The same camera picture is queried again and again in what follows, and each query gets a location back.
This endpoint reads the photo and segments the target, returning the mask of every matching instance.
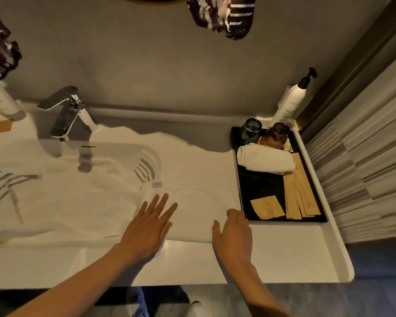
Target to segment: towel label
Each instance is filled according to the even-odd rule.
[[[162,187],[163,185],[162,185],[162,183],[161,183],[161,181],[153,181],[152,183],[151,183],[151,188],[160,188],[160,187]]]

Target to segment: hand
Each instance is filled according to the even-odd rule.
[[[169,195],[164,194],[157,204],[159,198],[156,194],[148,208],[146,201],[142,204],[135,218],[127,226],[120,243],[116,245],[127,265],[155,254],[172,226],[169,219],[176,210],[177,203],[160,217]]]
[[[214,220],[213,247],[231,276],[238,268],[251,264],[252,230],[242,211],[227,211],[223,233],[220,223]]]

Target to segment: faucet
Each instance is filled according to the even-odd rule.
[[[98,130],[98,124],[92,118],[87,106],[82,103],[77,93],[77,87],[66,86],[48,98],[41,100],[37,105],[38,108],[48,111],[61,103],[63,104],[62,110],[50,130],[50,135],[53,138],[57,138],[60,141],[68,140],[70,129],[78,116],[91,129],[91,132]]]

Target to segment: shoe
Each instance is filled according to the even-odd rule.
[[[186,314],[186,317],[204,317],[204,307],[199,301],[194,301]]]

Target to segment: faucet handle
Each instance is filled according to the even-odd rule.
[[[57,92],[53,93],[46,99],[43,99],[38,103],[37,107],[42,110],[50,110],[55,106],[58,106],[62,102],[66,100],[75,100],[77,103],[80,103],[78,96],[78,88],[75,86],[65,86]]]

